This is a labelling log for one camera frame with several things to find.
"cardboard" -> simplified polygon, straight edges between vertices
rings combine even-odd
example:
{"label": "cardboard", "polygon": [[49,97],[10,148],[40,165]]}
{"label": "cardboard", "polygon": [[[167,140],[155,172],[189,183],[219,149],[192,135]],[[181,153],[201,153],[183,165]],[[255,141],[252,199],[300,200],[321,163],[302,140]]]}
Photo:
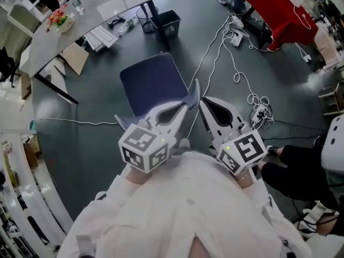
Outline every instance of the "cardboard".
{"label": "cardboard", "polygon": [[32,147],[30,144],[23,144],[24,145],[24,151],[27,158],[28,166],[30,169],[36,169],[38,167],[38,162],[36,159],[36,156],[34,155],[34,151],[32,150]]}
{"label": "cardboard", "polygon": [[78,46],[78,44],[73,43],[62,52],[62,56],[66,59],[71,68],[78,75],[81,75],[82,68],[88,57],[88,52]]}
{"label": "cardboard", "polygon": [[30,145],[35,155],[41,153],[41,148],[38,143],[37,135],[35,135],[34,137],[30,139]]}

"white sleeve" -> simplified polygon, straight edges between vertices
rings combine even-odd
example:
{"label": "white sleeve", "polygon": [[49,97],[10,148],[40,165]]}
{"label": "white sleeve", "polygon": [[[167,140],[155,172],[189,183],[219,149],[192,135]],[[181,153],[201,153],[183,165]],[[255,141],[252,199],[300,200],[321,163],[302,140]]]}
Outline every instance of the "white sleeve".
{"label": "white sleeve", "polygon": [[[102,231],[139,187],[140,185],[117,176],[106,192],[106,197],[102,200],[92,201],[76,218],[59,250],[58,258],[79,258],[80,255],[92,255],[90,251],[95,252]],[[91,244],[87,245],[81,242],[84,238]],[[86,250],[80,249],[85,245],[87,245]]]}
{"label": "white sleeve", "polygon": [[243,191],[254,206],[261,211],[265,219],[274,227],[276,234],[282,240],[285,251],[292,250],[296,258],[312,257],[311,249],[307,243],[302,239],[294,225],[285,219],[272,196],[268,194],[263,179],[256,181]]}

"black trash bin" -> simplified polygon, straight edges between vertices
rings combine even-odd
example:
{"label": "black trash bin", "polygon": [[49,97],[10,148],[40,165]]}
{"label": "black trash bin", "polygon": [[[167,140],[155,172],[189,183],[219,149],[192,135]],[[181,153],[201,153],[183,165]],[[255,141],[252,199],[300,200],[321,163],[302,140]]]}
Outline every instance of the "black trash bin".
{"label": "black trash bin", "polygon": [[[153,24],[153,29],[154,29],[156,39],[158,41],[161,41],[159,30],[157,29],[157,26],[156,26],[155,18],[151,17],[150,20]],[[175,11],[170,10],[170,11],[159,14],[159,21],[160,21],[160,24],[162,25],[162,29],[165,31],[167,38],[175,38],[178,36],[179,24],[181,22],[181,19],[178,16],[178,14],[175,13]]]}

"black cable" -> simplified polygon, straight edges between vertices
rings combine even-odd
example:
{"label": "black cable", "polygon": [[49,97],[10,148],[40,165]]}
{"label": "black cable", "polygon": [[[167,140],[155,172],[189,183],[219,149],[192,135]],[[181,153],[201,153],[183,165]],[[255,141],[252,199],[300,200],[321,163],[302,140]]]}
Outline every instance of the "black cable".
{"label": "black cable", "polygon": [[[294,199],[292,199],[292,204],[293,204],[293,206],[295,207],[295,209],[296,209],[296,212],[297,212],[297,214],[299,214],[299,216],[300,217],[303,217],[303,216],[306,216],[308,213],[306,213],[306,214],[301,214],[300,212],[299,212],[299,210],[297,209],[297,207],[296,207],[296,204],[295,204],[295,200]],[[331,219],[331,220],[327,220],[327,221],[323,221],[323,222],[321,222],[321,223],[311,223],[311,222],[309,222],[309,221],[306,221],[305,219],[302,219],[302,220],[300,220],[300,221],[303,221],[307,226],[309,226],[309,225],[311,225],[311,226],[321,226],[321,225],[324,225],[324,224],[328,224],[328,223],[330,223],[330,222],[332,222],[332,221],[334,221],[334,220],[337,220],[339,218],[339,216],[337,216],[337,217],[335,217],[335,218],[333,218],[333,219]]]}
{"label": "black cable", "polygon": [[[273,114],[273,108],[271,107],[270,104],[268,105],[268,108],[270,108],[270,113]],[[249,114],[249,117],[248,117],[249,122],[250,122],[250,124],[251,124],[251,127],[253,127],[252,117],[251,117],[252,112],[256,113],[256,111],[253,111],[253,109],[252,109],[251,112],[250,112],[250,114]]]}
{"label": "black cable", "polygon": [[266,140],[289,140],[289,139],[313,139],[313,138],[316,138],[316,137],[318,137],[320,135],[313,135],[311,137],[289,137],[289,138],[270,138],[270,139],[262,138],[262,140],[266,141]]}
{"label": "black cable", "polygon": [[[294,199],[292,199],[292,204],[293,204],[293,206],[295,207],[297,214],[299,214],[299,217],[301,218],[303,215],[301,215],[300,212],[299,212],[299,210],[297,209],[297,206],[296,206],[296,204],[295,204],[295,200],[294,200]],[[304,229],[300,230],[299,225],[300,225],[300,222],[301,222],[301,221],[304,221],[305,224],[306,224],[306,226],[308,226],[309,228],[311,228],[312,230],[314,230],[315,232],[317,232],[317,230],[316,230],[314,227],[310,226],[308,223],[306,223],[307,221],[305,221],[304,219],[300,220],[299,223],[298,223],[298,225],[297,225],[297,229],[298,229],[299,231],[301,231],[301,232],[303,232],[303,233],[307,233],[307,232],[305,232]]]}
{"label": "black cable", "polygon": [[320,128],[315,128],[315,127],[308,127],[308,126],[304,126],[304,125],[300,125],[300,124],[295,124],[295,123],[287,123],[286,121],[282,121],[282,120],[278,120],[274,118],[274,121],[277,123],[284,123],[287,125],[292,125],[292,126],[299,126],[302,128],[307,128],[307,129],[311,129],[311,130],[318,130],[318,131],[323,131],[323,132],[327,132],[326,130],[320,129]]}
{"label": "black cable", "polygon": [[299,230],[305,234],[317,233],[316,231],[308,230],[307,228],[301,228],[300,229],[300,221],[297,223],[297,230]]}

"hand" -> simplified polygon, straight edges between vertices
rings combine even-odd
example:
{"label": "hand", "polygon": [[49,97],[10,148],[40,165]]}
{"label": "hand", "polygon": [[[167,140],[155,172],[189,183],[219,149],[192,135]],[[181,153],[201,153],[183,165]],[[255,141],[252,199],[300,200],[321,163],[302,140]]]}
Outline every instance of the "hand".
{"label": "hand", "polygon": [[152,172],[149,174],[144,173],[143,171],[140,171],[134,167],[131,168],[131,171],[129,172],[128,176],[125,178],[127,181],[130,181],[135,184],[144,184],[149,180],[151,177]]}
{"label": "hand", "polygon": [[247,188],[253,184],[251,174],[248,171],[240,173],[238,176],[234,176],[234,179],[237,181],[238,185],[241,188]]}
{"label": "hand", "polygon": [[330,233],[335,225],[335,223],[337,222],[337,218],[338,215],[332,215],[332,216],[322,216],[319,221],[317,222],[317,224],[321,224],[325,221],[329,221],[329,220],[332,220],[332,219],[335,219],[333,221],[330,221],[326,224],[323,224],[323,225],[318,225],[317,226],[317,232],[318,234],[320,235],[327,235],[328,233]]}

